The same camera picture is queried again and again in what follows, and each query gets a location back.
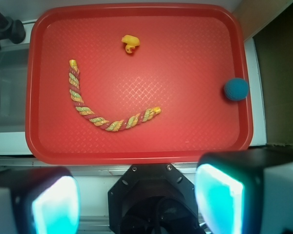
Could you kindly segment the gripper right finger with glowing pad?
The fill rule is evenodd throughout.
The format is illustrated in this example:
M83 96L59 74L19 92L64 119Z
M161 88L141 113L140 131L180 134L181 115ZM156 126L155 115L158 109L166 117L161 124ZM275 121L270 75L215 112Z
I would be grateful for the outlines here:
M194 191L214 234L293 234L293 149L204 154Z

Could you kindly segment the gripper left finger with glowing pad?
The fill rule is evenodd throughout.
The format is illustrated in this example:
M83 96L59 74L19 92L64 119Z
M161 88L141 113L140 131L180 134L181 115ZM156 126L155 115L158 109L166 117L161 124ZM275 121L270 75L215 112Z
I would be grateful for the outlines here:
M75 234L80 210L66 167L0 171L0 234Z

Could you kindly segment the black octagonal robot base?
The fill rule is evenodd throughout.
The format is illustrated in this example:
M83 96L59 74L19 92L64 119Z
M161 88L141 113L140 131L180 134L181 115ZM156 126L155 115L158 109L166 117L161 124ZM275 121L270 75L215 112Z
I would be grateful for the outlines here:
M171 164L137 164L107 193L115 234L203 234L194 185Z

